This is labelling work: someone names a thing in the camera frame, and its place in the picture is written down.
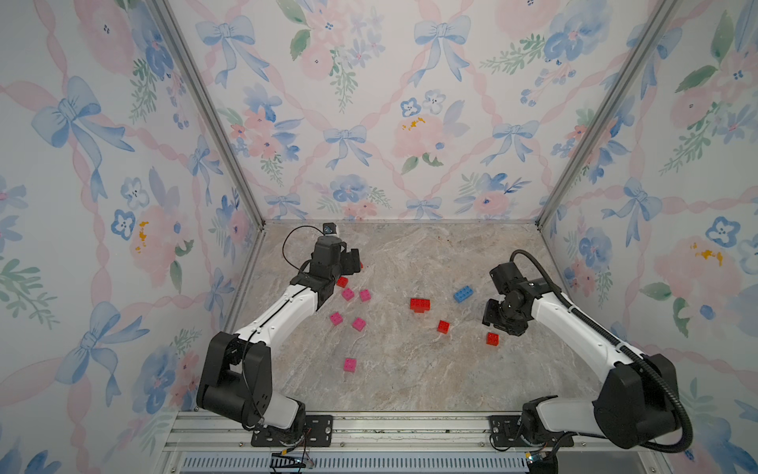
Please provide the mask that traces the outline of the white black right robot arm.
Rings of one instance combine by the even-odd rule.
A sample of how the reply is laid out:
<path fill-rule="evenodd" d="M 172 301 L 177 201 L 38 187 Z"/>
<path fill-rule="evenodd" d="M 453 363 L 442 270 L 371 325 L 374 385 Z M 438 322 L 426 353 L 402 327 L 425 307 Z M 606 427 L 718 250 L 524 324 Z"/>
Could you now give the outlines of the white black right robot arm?
<path fill-rule="evenodd" d="M 600 383 L 592 398 L 548 395 L 522 406 L 517 440 L 538 446 L 574 436 L 605 438 L 617 448 L 642 446 L 675 453 L 689 448 L 694 429 L 679 398 L 676 368 L 664 355 L 647 355 L 599 323 L 547 276 L 528 280 L 513 261 L 493 268 L 499 298 L 486 304 L 483 323 L 522 336 L 537 323 L 558 336 Z"/>

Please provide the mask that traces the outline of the red 2x4 lego brick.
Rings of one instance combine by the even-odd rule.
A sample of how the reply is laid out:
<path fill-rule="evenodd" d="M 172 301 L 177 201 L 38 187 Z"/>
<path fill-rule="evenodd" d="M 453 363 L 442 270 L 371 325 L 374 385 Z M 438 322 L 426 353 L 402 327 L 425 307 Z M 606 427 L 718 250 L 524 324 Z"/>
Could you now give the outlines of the red 2x4 lego brick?
<path fill-rule="evenodd" d="M 424 298 L 412 298 L 410 300 L 410 310 L 418 314 L 423 314 L 430 311 L 432 304 L 429 299 Z"/>

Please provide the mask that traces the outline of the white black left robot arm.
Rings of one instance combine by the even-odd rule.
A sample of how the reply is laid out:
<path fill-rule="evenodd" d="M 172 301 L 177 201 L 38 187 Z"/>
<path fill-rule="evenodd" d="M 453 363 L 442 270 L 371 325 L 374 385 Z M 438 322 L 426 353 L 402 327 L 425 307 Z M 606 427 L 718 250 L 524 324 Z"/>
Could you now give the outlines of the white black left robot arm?
<path fill-rule="evenodd" d="M 360 271 L 359 250 L 347 247 L 337 225 L 325 224 L 310 258 L 297 268 L 282 296 L 252 323 L 210 340 L 197 406 L 247 431 L 269 428 L 302 435 L 305 405 L 274 391 L 272 357 L 334 294 L 339 278 Z"/>

